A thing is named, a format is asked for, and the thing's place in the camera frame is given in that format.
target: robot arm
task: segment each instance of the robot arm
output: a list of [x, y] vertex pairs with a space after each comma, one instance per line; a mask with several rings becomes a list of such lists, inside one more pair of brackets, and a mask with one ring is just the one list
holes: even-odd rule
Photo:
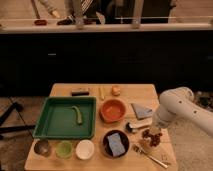
[[158, 134], [179, 115], [213, 136], [213, 113], [197, 106], [193, 100], [194, 94], [187, 87], [164, 91], [159, 97], [160, 106], [153, 114], [149, 134]]

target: spoon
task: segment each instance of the spoon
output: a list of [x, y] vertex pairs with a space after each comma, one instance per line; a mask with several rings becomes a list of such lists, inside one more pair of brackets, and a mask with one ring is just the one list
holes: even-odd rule
[[136, 151], [136, 152], [138, 152], [140, 154], [145, 154], [148, 158], [150, 158], [152, 161], [156, 162], [157, 164], [159, 164], [163, 168], [165, 168], [165, 169], [168, 168], [168, 165], [164, 164], [160, 160], [158, 160], [158, 159], [154, 158], [153, 156], [149, 155], [142, 147], [138, 147], [137, 145], [133, 144], [132, 148], [133, 148], [134, 151]]

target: orange bowl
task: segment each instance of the orange bowl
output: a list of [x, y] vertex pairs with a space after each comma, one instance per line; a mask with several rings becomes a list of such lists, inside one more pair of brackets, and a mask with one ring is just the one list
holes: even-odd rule
[[108, 123], [122, 120], [125, 113], [126, 107], [124, 103], [117, 99], [105, 101], [100, 108], [101, 118]]

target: green tray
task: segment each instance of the green tray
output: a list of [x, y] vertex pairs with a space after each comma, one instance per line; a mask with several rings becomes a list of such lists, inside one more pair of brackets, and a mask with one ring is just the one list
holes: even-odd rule
[[[77, 106], [82, 114], [82, 124], [77, 123]], [[96, 98], [48, 97], [45, 99], [33, 137], [46, 139], [90, 139], [95, 129]]]

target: bowl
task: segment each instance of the bowl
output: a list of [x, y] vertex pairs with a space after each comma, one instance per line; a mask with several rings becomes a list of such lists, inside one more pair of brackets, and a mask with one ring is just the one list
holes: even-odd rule
[[72, 143], [70, 141], [63, 140], [56, 146], [56, 156], [59, 158], [69, 158], [72, 153]]
[[94, 144], [90, 140], [81, 140], [76, 147], [76, 155], [81, 160], [88, 160], [94, 154]]
[[[110, 145], [109, 145], [108, 137], [113, 135], [113, 134], [116, 134], [116, 133], [118, 133], [118, 135], [120, 136], [121, 144], [123, 145], [125, 151], [118, 156], [113, 156], [113, 152], [112, 152]], [[104, 147], [105, 153], [109, 157], [118, 158], [118, 157], [124, 156], [128, 152], [128, 150], [129, 150], [129, 139], [124, 132], [122, 132], [120, 130], [111, 130], [111, 131], [107, 132], [105, 134], [104, 138], [103, 138], [103, 147]]]
[[49, 156], [51, 152], [51, 147], [48, 140], [43, 139], [37, 141], [34, 146], [34, 152], [45, 157]]
[[126, 107], [124, 103], [118, 99], [109, 99], [105, 101], [100, 108], [101, 118], [107, 122], [117, 122], [124, 118]]

